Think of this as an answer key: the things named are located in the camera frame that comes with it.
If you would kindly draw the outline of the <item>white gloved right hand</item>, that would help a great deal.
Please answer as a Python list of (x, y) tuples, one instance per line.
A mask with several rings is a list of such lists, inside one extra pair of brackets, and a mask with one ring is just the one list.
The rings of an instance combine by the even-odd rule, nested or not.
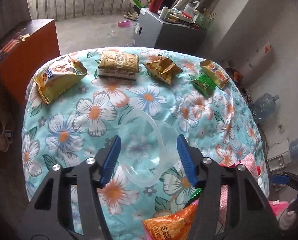
[(293, 199), (277, 217), (280, 229), (288, 231), (298, 224), (298, 201)]

